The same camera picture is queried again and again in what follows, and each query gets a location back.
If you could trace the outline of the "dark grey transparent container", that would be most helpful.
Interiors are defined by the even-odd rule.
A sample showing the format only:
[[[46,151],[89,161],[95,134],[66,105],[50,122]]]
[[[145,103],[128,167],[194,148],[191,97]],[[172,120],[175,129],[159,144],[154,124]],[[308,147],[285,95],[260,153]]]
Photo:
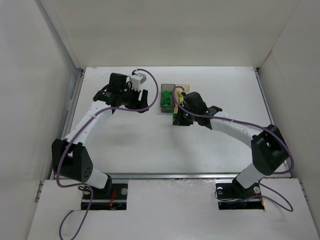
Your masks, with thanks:
[[[173,89],[175,84],[163,83],[160,87],[160,110],[162,113],[174,112]]]

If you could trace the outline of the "light wooden container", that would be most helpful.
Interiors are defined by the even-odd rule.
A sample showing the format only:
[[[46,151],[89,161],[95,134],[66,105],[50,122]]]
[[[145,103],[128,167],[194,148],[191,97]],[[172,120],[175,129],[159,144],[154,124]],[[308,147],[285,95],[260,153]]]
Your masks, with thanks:
[[[187,94],[190,91],[189,84],[178,83],[175,85],[174,97],[178,101],[179,104],[183,103],[183,94]]]

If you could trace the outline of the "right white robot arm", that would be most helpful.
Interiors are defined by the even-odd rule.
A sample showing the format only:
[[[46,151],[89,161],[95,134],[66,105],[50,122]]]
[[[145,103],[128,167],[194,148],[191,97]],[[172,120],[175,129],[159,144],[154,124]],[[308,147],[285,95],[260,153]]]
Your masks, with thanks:
[[[179,126],[194,122],[210,130],[226,134],[251,149],[252,161],[233,180],[237,191],[244,191],[274,172],[288,158],[289,149],[280,130],[273,124],[262,127],[250,122],[233,119],[217,106],[208,107],[198,92],[178,94],[178,111],[174,119]]]

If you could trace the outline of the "green yellow lego cluster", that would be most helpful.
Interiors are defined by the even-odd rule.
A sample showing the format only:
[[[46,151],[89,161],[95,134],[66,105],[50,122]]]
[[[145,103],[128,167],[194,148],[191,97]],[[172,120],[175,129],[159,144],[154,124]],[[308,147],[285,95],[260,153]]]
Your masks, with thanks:
[[[178,124],[177,124],[177,122],[178,122],[177,116],[178,116],[177,113],[173,113],[173,115],[172,115],[172,125],[173,125],[173,126],[177,126],[177,125],[178,125]]]

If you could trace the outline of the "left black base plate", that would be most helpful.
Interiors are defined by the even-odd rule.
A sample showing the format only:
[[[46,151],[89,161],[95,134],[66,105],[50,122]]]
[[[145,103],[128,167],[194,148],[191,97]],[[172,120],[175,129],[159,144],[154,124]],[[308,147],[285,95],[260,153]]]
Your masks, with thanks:
[[[88,186],[79,186],[82,191],[81,210],[89,207],[92,211],[125,211],[127,209],[128,182],[115,181],[108,190],[92,187],[93,196]]]

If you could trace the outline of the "yellow lego brick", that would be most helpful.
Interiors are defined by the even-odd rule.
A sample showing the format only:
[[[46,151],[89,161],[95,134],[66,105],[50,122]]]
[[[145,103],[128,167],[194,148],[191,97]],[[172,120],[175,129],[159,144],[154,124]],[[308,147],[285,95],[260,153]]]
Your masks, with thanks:
[[[177,97],[178,97],[178,98],[184,98],[185,95],[186,95],[186,94],[185,94],[185,92],[183,92],[183,91],[178,91],[178,92],[177,92]]]

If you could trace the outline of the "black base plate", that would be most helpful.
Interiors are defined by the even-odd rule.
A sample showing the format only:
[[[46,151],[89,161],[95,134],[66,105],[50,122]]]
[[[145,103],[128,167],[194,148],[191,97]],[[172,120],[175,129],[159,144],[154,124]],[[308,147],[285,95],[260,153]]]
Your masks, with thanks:
[[[232,182],[217,182],[215,198],[219,210],[264,210],[260,185],[256,182],[245,189]]]
[[[92,187],[93,196],[88,186],[79,186],[82,191],[81,210],[89,207],[92,211],[125,211],[127,209],[128,182],[115,181],[108,190]]]

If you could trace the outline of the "green lego from cluster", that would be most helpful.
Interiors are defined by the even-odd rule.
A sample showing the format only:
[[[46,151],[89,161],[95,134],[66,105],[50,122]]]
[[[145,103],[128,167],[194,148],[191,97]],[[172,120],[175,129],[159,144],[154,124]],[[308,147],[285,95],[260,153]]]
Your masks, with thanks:
[[[165,107],[169,107],[171,106],[171,99],[170,98],[164,98],[162,101],[161,101],[161,104]]]

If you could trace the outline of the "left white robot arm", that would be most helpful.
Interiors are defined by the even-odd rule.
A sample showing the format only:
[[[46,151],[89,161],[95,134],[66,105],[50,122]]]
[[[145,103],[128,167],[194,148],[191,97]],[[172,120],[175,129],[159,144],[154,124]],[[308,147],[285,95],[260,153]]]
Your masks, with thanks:
[[[95,169],[87,147],[102,125],[119,108],[143,113],[148,108],[148,91],[140,90],[147,77],[143,73],[111,73],[109,83],[93,97],[91,105],[63,139],[51,145],[52,167],[57,177],[65,177],[96,189],[106,190],[111,178]]]

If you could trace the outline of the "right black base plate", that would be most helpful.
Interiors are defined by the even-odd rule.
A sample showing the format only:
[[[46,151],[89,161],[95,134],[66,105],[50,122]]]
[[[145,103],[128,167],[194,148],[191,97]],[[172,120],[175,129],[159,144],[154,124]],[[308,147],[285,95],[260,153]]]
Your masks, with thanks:
[[[215,198],[219,210],[264,210],[260,185],[256,182],[245,189],[232,182],[217,182]]]

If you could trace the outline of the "small green lego plate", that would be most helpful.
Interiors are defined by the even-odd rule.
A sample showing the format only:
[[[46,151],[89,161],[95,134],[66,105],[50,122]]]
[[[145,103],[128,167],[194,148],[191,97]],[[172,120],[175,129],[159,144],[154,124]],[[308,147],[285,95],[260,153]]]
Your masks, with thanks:
[[[164,98],[169,98],[172,94],[173,94],[172,91],[165,90],[165,91],[162,92],[162,95],[163,95]]]

